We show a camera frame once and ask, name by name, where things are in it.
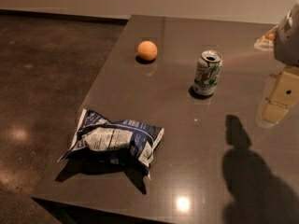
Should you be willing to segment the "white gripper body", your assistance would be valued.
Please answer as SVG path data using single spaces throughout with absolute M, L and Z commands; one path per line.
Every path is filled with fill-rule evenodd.
M 299 1 L 279 23 L 274 39 L 275 59 L 287 65 L 299 65 Z

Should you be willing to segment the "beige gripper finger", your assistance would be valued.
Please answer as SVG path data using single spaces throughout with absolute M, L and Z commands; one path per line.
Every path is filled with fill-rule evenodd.
M 299 67 L 286 66 L 274 76 L 274 84 L 263 103 L 260 118 L 278 124 L 299 102 Z

